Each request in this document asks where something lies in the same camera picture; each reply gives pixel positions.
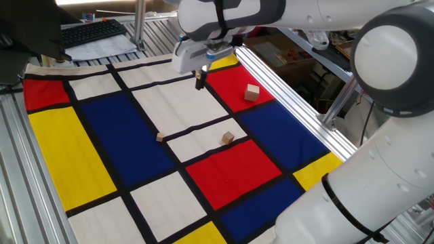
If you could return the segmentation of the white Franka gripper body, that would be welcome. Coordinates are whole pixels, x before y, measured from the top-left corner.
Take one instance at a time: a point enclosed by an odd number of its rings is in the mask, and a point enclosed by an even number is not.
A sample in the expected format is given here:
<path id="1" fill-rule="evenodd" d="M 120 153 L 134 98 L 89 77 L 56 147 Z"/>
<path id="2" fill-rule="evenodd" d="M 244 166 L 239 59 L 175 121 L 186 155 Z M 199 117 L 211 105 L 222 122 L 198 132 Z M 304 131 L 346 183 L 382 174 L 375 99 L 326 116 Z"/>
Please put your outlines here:
<path id="1" fill-rule="evenodd" d="M 232 53 L 233 46 L 226 39 L 193 41 L 187 36 L 180 36 L 174 47 L 172 68 L 179 74 L 185 74 L 211 65 Z"/>

